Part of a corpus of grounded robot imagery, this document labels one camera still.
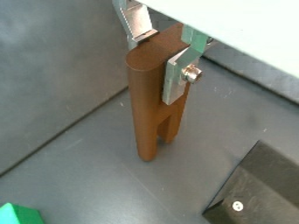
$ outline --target gray surface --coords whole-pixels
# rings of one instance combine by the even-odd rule
[[[225,44],[216,45],[205,53],[205,56],[241,76],[299,103],[299,79],[292,74],[282,72]]]
[[[129,92],[0,178],[0,202],[47,224],[206,224],[201,212],[258,139],[299,163],[299,110],[206,59],[179,136],[137,156]]]
[[[0,173],[127,86],[110,0],[0,0]]]

